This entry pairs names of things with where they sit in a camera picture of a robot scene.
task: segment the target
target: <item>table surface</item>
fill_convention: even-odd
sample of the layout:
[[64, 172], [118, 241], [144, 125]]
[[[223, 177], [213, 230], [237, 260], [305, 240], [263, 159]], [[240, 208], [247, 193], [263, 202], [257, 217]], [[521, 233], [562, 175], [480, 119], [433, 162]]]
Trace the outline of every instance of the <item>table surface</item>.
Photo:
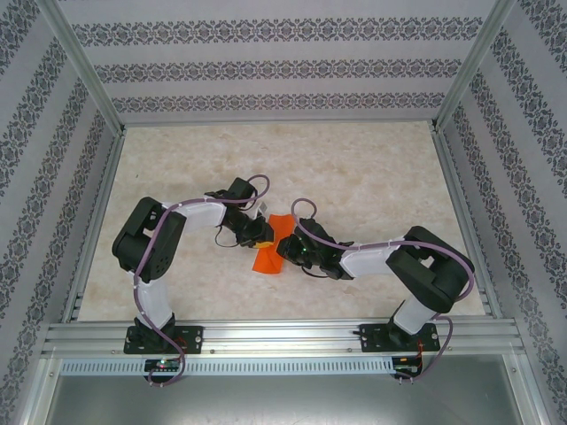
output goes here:
[[[421, 225], [464, 251], [426, 122], [131, 128], [79, 320], [136, 316], [131, 278], [111, 247], [140, 198], [177, 202], [257, 173], [272, 182], [265, 196], [269, 213], [289, 213], [294, 199], [311, 198], [318, 222], [339, 241], [384, 241]], [[308, 205], [299, 212], [311, 213]], [[392, 274], [314, 279], [291, 263], [281, 274], [255, 273], [256, 251], [216, 246], [216, 231], [184, 236], [166, 274], [178, 319], [388, 317], [408, 296]], [[225, 229], [219, 242], [231, 244], [234, 236]], [[484, 313], [476, 290], [451, 312]]]

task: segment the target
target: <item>orange towel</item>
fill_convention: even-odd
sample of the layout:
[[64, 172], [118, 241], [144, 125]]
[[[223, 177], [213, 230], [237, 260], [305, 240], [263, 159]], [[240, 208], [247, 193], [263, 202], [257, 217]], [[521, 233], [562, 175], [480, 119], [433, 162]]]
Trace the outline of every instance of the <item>orange towel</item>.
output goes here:
[[282, 239], [291, 235], [295, 221], [291, 214], [272, 214], [269, 216], [268, 223], [274, 229], [274, 243], [258, 250], [252, 270], [264, 274], [278, 274], [282, 271], [284, 259], [277, 254], [277, 245]]

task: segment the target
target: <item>black mounting plate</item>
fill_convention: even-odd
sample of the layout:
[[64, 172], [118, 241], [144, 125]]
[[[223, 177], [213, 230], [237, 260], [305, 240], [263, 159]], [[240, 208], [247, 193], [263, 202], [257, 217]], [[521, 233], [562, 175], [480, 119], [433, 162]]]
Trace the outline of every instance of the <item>black mounting plate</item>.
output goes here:
[[[126, 332], [124, 342], [124, 354], [177, 354], [177, 350], [171, 344], [167, 348], [158, 352], [153, 347], [143, 347], [130, 342], [130, 337], [136, 335], [136, 326], [130, 326]], [[203, 346], [203, 327], [202, 326], [175, 326], [174, 341], [185, 351], [185, 354], [200, 354]]]
[[441, 348], [437, 327], [433, 323], [425, 323], [406, 346], [399, 346], [388, 337], [387, 323], [361, 324], [357, 334], [361, 336], [362, 352], [417, 352], [419, 342], [423, 344], [424, 352], [438, 352]]

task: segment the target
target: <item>patterned wallpaper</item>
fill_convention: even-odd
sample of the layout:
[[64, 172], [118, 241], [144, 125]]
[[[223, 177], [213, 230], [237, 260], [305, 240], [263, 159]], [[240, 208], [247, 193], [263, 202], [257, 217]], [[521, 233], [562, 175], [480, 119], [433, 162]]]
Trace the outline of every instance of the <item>patterned wallpaper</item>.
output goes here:
[[493, 0], [61, 1], [125, 123], [430, 119]]
[[566, 29], [561, 2], [518, 2], [445, 136], [501, 308], [567, 424]]
[[60, 321], [114, 135], [32, 0], [0, 1], [0, 424]]

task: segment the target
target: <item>robotic arm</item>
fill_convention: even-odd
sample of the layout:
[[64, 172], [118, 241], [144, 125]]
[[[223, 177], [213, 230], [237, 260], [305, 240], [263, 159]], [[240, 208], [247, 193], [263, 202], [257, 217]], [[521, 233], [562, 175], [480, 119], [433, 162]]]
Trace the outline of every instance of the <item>robotic arm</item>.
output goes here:
[[469, 259], [419, 226], [412, 227], [403, 241], [362, 249], [352, 242], [336, 243], [313, 218], [299, 219], [299, 224], [277, 246], [278, 254], [291, 263], [307, 269], [318, 266], [332, 279], [394, 273], [409, 289], [412, 295], [393, 314], [387, 332], [372, 336], [371, 343], [387, 351], [392, 347], [400, 352], [413, 351], [423, 325], [448, 313], [461, 299], [469, 275], [454, 257], [474, 272]]
[[[244, 247], [261, 248], [274, 242], [274, 230], [261, 212], [258, 209], [244, 211], [246, 201], [235, 203], [236, 200], [251, 198], [254, 193], [258, 191], [250, 182], [236, 178], [228, 190], [205, 193], [206, 199], [215, 199], [216, 202], [183, 205], [169, 213], [139, 275], [137, 296], [142, 308], [135, 318], [137, 332], [132, 336], [139, 344], [158, 351], [167, 347], [167, 341], [153, 332], [148, 320], [166, 335], [174, 336], [175, 316], [169, 305], [163, 276], [171, 266], [183, 233], [223, 226], [230, 229], [237, 243]], [[150, 233], [156, 229], [169, 206], [151, 197], [140, 200], [113, 243], [113, 255], [118, 258], [122, 269], [134, 274], [150, 243]]]

